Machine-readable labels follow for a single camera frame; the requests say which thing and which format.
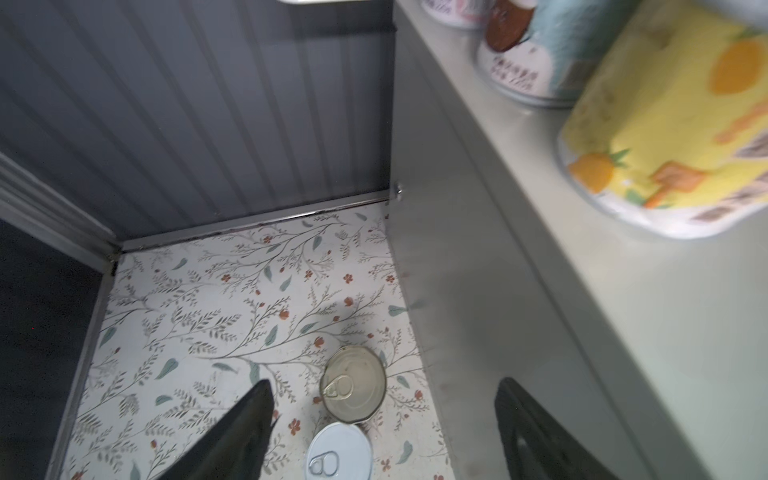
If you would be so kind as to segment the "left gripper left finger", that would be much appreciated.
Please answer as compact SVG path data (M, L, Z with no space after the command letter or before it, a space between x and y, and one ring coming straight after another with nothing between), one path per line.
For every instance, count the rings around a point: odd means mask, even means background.
M257 480L276 421L267 380L258 381L162 479Z

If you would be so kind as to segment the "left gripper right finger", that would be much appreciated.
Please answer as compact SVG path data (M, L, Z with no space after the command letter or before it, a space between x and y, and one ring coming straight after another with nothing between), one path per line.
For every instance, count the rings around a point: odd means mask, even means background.
M512 479L615 477L514 379L499 382L494 409Z

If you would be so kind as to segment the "yellow labelled can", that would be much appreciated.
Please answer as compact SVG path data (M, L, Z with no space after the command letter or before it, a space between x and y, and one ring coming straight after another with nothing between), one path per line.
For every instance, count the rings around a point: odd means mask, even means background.
M364 432L353 424L332 423L312 439L306 453L306 480L370 480L373 449Z

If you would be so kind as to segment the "small can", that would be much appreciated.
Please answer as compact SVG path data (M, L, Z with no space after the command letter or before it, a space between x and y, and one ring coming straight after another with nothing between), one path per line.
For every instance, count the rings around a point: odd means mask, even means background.
M644 1L557 139L578 190L624 222L710 237L767 205L767 5Z

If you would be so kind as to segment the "light blue labelled can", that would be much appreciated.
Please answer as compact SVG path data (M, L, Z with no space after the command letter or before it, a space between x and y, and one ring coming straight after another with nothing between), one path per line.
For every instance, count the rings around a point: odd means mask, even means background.
M496 1L477 71L519 102L571 107L638 6L635 0Z

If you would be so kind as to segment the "pink labelled can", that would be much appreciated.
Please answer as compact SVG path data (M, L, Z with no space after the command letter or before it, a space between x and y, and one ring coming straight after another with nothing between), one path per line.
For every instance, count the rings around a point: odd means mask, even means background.
M424 11L437 22L465 30L482 29L488 19L490 0L421 0Z

